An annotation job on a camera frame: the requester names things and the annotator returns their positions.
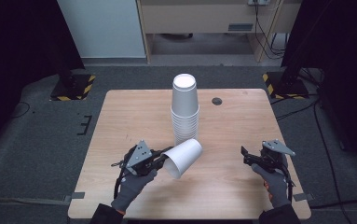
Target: black sleeve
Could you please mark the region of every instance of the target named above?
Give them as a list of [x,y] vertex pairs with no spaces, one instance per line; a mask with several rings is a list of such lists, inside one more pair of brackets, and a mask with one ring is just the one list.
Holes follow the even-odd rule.
[[123,215],[115,210],[115,208],[99,203],[90,224],[120,224],[122,219]]
[[260,224],[300,224],[291,204],[263,212],[259,217]]

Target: stand base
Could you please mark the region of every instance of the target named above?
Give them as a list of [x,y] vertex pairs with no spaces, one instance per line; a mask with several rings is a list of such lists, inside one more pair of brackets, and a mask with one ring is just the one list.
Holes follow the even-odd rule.
[[73,88],[66,88],[62,81],[56,84],[52,94],[50,95],[51,101],[70,101],[70,100],[84,100],[91,89],[93,84],[94,75],[73,75],[76,80],[76,85]]
[[271,98],[278,99],[303,99],[309,98],[309,92],[307,91],[306,86],[303,84],[303,81],[297,79],[288,90],[276,89],[280,84],[283,72],[267,72],[263,74],[263,80],[265,81],[268,87],[268,94]]

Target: black curtain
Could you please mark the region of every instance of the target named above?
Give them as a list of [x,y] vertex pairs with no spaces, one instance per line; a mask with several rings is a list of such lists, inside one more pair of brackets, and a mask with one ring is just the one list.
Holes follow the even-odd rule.
[[357,0],[303,0],[281,65],[324,71],[323,108],[357,152]]
[[24,86],[77,68],[84,65],[56,0],[0,0],[0,131]]

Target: white wall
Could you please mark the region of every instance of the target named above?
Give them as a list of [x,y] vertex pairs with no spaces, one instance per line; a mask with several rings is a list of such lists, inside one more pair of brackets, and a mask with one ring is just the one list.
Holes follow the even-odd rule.
[[145,58],[135,0],[58,0],[82,58]]

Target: gray carpet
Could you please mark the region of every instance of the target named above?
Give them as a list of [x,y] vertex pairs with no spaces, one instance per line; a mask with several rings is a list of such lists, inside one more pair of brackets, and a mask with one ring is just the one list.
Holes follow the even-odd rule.
[[[195,76],[199,89],[266,89],[262,74],[278,70],[278,67],[259,66],[88,67],[87,71],[96,78],[87,99],[67,102],[49,100],[57,76],[35,82],[23,90],[22,103],[0,133],[0,198],[62,201],[71,195],[109,90],[169,89],[173,78],[181,73]],[[305,83],[310,92],[316,92],[310,83]],[[311,96],[305,100],[270,99],[270,102],[277,102],[272,107],[279,117],[316,99],[317,96]],[[357,200],[357,155],[339,148],[328,117],[318,106],[316,112],[341,200]],[[78,135],[84,131],[81,123],[88,121],[85,116],[92,116],[88,132]],[[313,107],[279,120],[279,125],[285,143],[297,154],[293,161],[303,189],[315,198],[309,202],[310,206],[336,203],[334,180]],[[357,203],[344,207],[351,222],[357,223]],[[88,220],[68,220],[67,211],[68,205],[0,203],[0,223],[88,223]],[[311,218],[303,223],[349,222],[339,206],[328,206],[312,209]]]

